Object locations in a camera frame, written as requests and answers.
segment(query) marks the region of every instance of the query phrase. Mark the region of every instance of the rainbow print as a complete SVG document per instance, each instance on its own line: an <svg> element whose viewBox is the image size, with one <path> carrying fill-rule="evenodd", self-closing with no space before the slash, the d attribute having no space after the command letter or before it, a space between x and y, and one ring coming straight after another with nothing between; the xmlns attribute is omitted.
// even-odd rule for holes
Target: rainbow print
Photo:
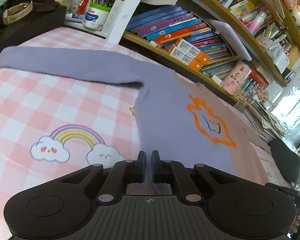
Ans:
<svg viewBox="0 0 300 240"><path fill-rule="evenodd" d="M94 130L79 124L67 124L55 129L50 137L54 140L58 140L65 146L66 142L71 139L81 139L85 141L90 149L98 144L106 144L104 140Z"/></svg>

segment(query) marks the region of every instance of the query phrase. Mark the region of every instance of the purple book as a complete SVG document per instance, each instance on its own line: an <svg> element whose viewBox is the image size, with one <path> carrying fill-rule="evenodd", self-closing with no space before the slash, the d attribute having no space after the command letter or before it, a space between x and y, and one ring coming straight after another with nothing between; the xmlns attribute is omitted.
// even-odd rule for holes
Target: purple book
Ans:
<svg viewBox="0 0 300 240"><path fill-rule="evenodd" d="M165 20L163 22L159 22L159 23L156 23L154 25L151 25L147 28L144 28L140 31L137 32L138 36L141 37L145 34L148 34L150 32L153 32L153 31L156 31L160 28L163 28L165 26L168 26L170 24L174 24L176 22L181 22L181 21L185 21L185 20L188 20L188 19L191 19L193 18L193 13L188 13L188 14L184 14L184 15L181 15L181 16L178 16L178 17L174 17L172 19L169 19L169 20Z"/></svg>

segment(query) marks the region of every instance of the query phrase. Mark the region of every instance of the red pen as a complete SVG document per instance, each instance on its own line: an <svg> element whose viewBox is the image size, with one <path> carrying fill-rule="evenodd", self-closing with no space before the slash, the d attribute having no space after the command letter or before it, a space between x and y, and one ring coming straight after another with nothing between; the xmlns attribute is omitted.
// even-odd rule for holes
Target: red pen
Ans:
<svg viewBox="0 0 300 240"><path fill-rule="evenodd" d="M88 2L89 2L89 0L83 0L82 1L82 4L79 6L79 8L77 10L77 14L84 14Z"/></svg>

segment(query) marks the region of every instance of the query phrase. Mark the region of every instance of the green lid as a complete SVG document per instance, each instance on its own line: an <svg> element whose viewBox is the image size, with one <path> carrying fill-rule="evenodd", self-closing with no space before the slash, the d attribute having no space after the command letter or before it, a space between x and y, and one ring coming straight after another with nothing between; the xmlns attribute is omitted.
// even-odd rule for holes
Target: green lid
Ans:
<svg viewBox="0 0 300 240"><path fill-rule="evenodd" d="M101 11L105 11L105 12L110 12L111 11L110 7L102 6L100 4L96 4L96 3L93 3L93 2L91 2L89 6L93 7L93 8L96 8L96 9L99 9Z"/></svg>

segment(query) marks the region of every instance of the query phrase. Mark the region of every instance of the pink checkered blanket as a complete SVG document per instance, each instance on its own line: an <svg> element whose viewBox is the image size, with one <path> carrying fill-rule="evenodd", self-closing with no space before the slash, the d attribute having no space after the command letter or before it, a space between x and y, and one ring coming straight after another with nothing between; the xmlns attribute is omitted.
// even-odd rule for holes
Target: pink checkered blanket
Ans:
<svg viewBox="0 0 300 240"><path fill-rule="evenodd" d="M103 49L152 62L120 45L64 27L21 46ZM136 159L140 141L129 108L138 92L129 86L0 69L0 239L11 236L3 208L14 194L92 163L112 166L115 161ZM100 147L103 156L95 154ZM270 181L287 186L272 157L259 147L256 151L269 169Z"/></svg>

